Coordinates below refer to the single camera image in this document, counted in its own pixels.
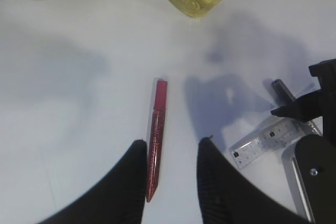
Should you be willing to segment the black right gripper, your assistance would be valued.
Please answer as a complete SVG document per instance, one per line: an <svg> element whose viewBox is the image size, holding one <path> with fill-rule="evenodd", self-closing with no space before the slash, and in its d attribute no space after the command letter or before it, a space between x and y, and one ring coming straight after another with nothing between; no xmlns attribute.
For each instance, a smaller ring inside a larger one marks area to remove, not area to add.
<svg viewBox="0 0 336 224"><path fill-rule="evenodd" d="M313 77L318 78L320 89L272 110L271 114L300 122L308 122L321 116L323 136L335 137L335 59L311 65L309 71Z"/></svg>

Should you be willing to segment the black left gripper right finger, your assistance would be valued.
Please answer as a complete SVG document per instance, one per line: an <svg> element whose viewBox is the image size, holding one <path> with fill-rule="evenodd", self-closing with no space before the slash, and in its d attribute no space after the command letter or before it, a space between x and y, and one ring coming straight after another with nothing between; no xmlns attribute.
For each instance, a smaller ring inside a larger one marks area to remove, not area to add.
<svg viewBox="0 0 336 224"><path fill-rule="evenodd" d="M209 138L198 144L196 177L203 223L307 223L250 183Z"/></svg>

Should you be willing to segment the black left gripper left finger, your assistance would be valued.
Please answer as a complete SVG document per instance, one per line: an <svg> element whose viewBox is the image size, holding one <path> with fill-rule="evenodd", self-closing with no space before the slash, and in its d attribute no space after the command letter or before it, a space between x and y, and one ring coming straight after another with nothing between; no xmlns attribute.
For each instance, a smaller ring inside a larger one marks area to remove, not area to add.
<svg viewBox="0 0 336 224"><path fill-rule="evenodd" d="M41 223L141 223L146 177L146 142L135 140L104 178Z"/></svg>

